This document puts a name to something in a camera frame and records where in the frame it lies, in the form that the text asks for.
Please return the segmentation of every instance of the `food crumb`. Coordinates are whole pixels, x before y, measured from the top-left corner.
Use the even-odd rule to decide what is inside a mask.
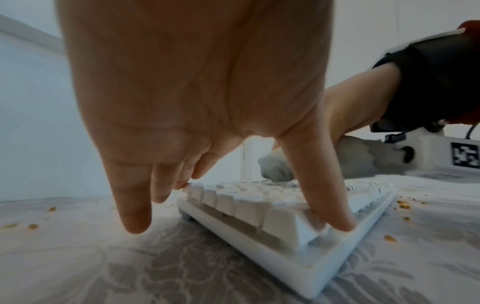
[[[395,243],[397,242],[397,240],[391,237],[390,235],[386,235],[383,238],[389,242],[395,242]]]
[[[10,229],[10,228],[17,227],[18,225],[19,225],[19,222],[16,222],[16,223],[13,223],[13,224],[5,225],[5,226],[3,226],[3,228]]]

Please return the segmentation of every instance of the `patterned tablecloth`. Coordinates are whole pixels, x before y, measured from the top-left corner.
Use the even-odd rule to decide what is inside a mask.
[[[310,302],[479,303],[479,185],[390,179],[411,209],[392,204]],[[174,197],[142,235],[116,212],[111,199],[0,203],[0,303],[309,302],[181,219]]]

